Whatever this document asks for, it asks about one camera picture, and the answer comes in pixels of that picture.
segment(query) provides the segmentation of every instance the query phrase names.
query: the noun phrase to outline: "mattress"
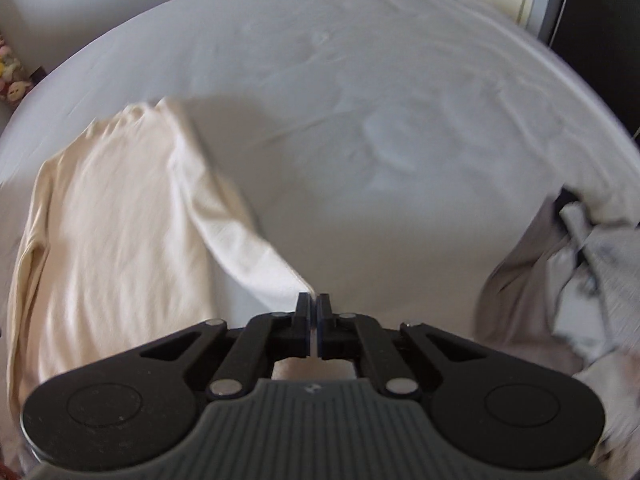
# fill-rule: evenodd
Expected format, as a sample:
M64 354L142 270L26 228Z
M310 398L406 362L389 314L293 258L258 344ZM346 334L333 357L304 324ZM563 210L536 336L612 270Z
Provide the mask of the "mattress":
M43 161L164 96L283 257L385 326L468 335L485 279L563 184L597 220L640 220L640 157L613 115L477 0L172 0L62 64L0 137L3 308Z

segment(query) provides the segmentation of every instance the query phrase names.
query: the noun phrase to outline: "black cabinet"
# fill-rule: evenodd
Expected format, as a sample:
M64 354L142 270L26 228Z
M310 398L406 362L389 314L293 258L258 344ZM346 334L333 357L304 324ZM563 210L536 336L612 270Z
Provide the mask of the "black cabinet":
M638 132L640 0L565 0L550 46Z

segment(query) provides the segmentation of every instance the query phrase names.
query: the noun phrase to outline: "white logo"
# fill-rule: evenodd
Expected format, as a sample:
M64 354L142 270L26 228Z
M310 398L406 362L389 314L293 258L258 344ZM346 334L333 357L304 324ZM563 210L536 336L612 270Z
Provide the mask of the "white logo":
M322 386L320 386L320 384L317 383L313 383L313 384L309 384L308 386L305 386L305 391L308 394L315 394L316 392L319 392L320 390L322 390Z

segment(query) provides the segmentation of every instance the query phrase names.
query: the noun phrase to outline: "sweater sleeve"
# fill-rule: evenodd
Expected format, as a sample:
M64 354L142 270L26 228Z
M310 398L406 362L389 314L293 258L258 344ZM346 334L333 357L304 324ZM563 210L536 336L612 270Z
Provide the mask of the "sweater sleeve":
M7 351L6 371L9 410L14 423L19 424L20 403L18 401L19 377L21 374L21 336L24 335L29 310L36 295L38 282L47 258L47 219L53 191L55 160L45 162L33 187L30 211L22 235L14 268L7 306Z
M253 229L235 187L219 173L211 174L175 104L158 108L175 134L170 161L184 204L196 229L225 272L271 312L292 310L300 292L311 287Z

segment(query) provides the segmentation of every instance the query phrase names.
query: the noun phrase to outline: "gray garment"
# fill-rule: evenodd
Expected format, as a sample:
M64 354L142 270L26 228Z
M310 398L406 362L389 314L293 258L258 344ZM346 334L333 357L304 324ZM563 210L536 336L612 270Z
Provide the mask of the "gray garment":
M640 230L591 227L580 203L568 204L560 215L596 277L613 344L640 353Z
M547 198L516 247L485 283L476 307L474 339L485 346L573 375L584 367L571 347L551 333L556 299L573 272L548 275L548 260L570 240L554 222ZM556 288L550 294L550 288Z

